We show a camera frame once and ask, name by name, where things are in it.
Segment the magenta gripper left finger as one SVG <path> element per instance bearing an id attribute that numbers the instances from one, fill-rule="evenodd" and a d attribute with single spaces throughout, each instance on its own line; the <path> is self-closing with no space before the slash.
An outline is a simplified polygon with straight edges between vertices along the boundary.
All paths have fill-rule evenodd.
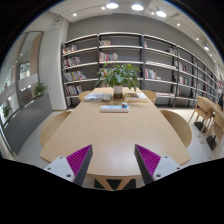
<path id="1" fill-rule="evenodd" d="M 92 146 L 88 145 L 67 157 L 57 157 L 45 168 L 45 171 L 81 186 L 92 156 Z"/>

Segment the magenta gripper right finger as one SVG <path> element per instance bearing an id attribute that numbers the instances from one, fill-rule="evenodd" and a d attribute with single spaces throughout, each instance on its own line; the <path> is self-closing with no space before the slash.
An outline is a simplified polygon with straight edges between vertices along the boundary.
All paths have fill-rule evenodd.
<path id="1" fill-rule="evenodd" d="M 181 169 L 181 166 L 171 157 L 159 156 L 140 145 L 135 145 L 134 154 L 145 185 Z"/>

